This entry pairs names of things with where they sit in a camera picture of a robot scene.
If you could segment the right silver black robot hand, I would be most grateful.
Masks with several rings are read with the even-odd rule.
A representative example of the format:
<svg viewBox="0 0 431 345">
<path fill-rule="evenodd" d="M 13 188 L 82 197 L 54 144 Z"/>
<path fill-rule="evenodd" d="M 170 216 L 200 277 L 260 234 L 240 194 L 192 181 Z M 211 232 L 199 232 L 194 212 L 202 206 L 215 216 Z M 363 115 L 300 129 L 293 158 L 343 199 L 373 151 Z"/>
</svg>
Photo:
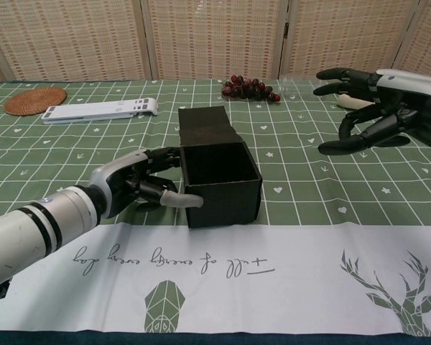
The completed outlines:
<svg viewBox="0 0 431 345">
<path fill-rule="evenodd" d="M 346 114 L 338 139 L 324 142 L 323 155 L 351 155 L 371 147 L 401 147 L 416 139 L 431 147 L 431 76 L 395 69 L 369 73 L 352 68 L 317 72 L 326 85 L 316 96 L 347 95 L 369 103 Z"/>
</svg>

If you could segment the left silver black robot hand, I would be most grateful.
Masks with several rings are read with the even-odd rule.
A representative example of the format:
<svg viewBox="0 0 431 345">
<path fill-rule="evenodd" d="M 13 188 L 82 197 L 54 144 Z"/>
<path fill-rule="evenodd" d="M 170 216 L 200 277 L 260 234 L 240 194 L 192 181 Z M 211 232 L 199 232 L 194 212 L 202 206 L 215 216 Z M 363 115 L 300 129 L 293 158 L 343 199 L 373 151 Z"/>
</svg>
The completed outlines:
<svg viewBox="0 0 431 345">
<path fill-rule="evenodd" d="M 180 166 L 180 149 L 135 150 L 96 168 L 88 187 L 103 195 L 103 219 L 119 215 L 127 206 L 141 198 L 146 211 L 160 206 L 172 208 L 200 208 L 203 198 L 179 193 L 175 184 L 155 174 Z"/>
</svg>

